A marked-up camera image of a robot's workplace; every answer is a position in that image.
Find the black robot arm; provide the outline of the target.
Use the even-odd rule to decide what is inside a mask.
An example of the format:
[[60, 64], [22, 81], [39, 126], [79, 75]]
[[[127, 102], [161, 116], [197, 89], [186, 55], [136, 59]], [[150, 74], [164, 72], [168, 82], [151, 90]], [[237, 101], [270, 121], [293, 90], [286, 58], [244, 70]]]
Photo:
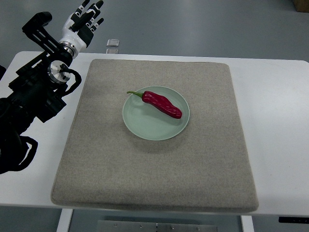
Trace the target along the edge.
[[33, 161], [38, 142], [24, 136], [35, 118], [46, 122], [66, 103], [62, 98], [81, 83], [80, 75], [69, 69], [73, 55], [44, 27], [52, 20], [49, 12], [35, 14], [22, 31], [44, 52], [21, 67], [9, 88], [12, 93], [0, 100], [0, 172], [18, 172]]

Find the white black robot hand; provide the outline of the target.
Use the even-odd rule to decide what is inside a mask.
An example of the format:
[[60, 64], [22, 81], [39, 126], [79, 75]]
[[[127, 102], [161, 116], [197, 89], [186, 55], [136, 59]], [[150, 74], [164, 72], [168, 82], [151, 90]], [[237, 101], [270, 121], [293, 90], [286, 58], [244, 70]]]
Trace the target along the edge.
[[59, 43], [68, 46], [75, 53], [85, 50], [90, 45], [94, 32], [104, 21], [103, 18], [99, 18], [103, 4], [102, 0], [96, 3], [90, 3], [88, 0], [83, 1], [66, 21]]

